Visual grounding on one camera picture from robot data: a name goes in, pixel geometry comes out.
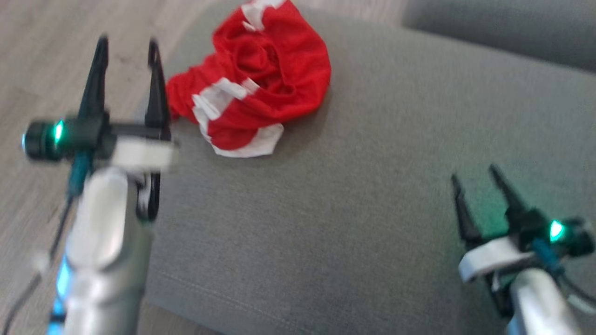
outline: couch cushion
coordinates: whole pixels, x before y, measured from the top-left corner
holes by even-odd
[[[592,0],[409,0],[402,24],[596,72]]]
[[[212,51],[234,6],[197,19],[168,76]],[[324,105],[256,159],[217,156],[177,123],[181,166],[162,179],[149,301],[229,334],[500,333],[483,283],[460,283],[449,177],[486,232],[505,228],[491,162],[550,214],[596,218],[596,78],[302,13],[331,57]],[[569,275],[591,287],[594,258]]]

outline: white stripe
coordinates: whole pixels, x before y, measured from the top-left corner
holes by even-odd
[[[215,153],[232,158],[248,158],[265,156],[273,153],[277,141],[280,140],[281,134],[284,133],[284,127],[280,123],[272,126],[259,128],[259,131],[254,138],[247,145],[236,150],[221,150],[213,146]]]
[[[265,30],[263,26],[263,13],[265,8],[279,8],[285,0],[255,0],[244,4],[240,8],[248,23],[243,23],[246,30],[254,32],[255,30]]]
[[[199,94],[193,95],[193,113],[197,119],[201,134],[211,143],[208,135],[209,122],[216,120],[224,113],[234,99],[242,100],[247,95],[254,94],[260,86],[250,78],[241,85],[232,83],[227,78],[219,79],[213,85],[204,88]],[[221,150],[213,146],[215,153],[225,157],[256,157],[273,153],[277,141],[284,132],[283,125],[277,123],[264,128],[259,128],[257,134],[247,145],[236,150]]]

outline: metal arm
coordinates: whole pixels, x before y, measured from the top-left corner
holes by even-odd
[[[144,125],[110,123],[104,105],[107,65],[108,40],[102,36],[78,115],[34,121],[23,135],[30,159],[73,160],[68,203],[80,197],[58,274],[49,334],[135,333],[151,251],[150,222],[159,209],[160,174],[177,162],[157,42],[149,44],[151,88]]]
[[[64,321],[50,324],[55,334],[136,333],[153,239],[136,202],[122,169],[99,170],[86,183],[58,275]]]
[[[455,175],[452,177],[460,238],[467,249],[459,265],[462,280],[486,280],[497,310],[502,317],[511,318],[509,335],[581,334],[553,279],[562,273],[562,266],[557,265],[559,271],[551,271],[552,264],[544,264],[544,250],[535,252],[534,248],[552,250],[555,262],[557,256],[588,255],[595,249],[591,226],[583,219],[553,221],[538,209],[528,209],[495,165],[490,172],[507,202],[505,217],[509,226],[506,234],[492,238],[482,237],[465,203],[461,184]],[[553,225],[559,230],[555,237]]]

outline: blue light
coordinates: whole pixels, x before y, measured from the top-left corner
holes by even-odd
[[[63,328],[62,324],[50,323],[48,324],[48,332],[46,335],[62,335],[64,334]]]
[[[60,300],[59,297],[54,299],[54,306],[52,307],[52,312],[54,314],[65,314],[66,313],[66,308],[64,307],[64,304],[62,303],[62,301]]]
[[[58,298],[62,301],[66,299],[68,293],[71,273],[68,264],[66,264],[66,256],[62,258],[60,263],[60,270],[58,270],[58,279],[56,280],[56,291],[58,291]]]

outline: red and white cloth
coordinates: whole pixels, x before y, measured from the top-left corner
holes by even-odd
[[[198,123],[215,152],[272,154],[282,123],[315,111],[331,77],[327,47],[289,0],[242,5],[213,34],[215,52],[168,81],[172,117]]]

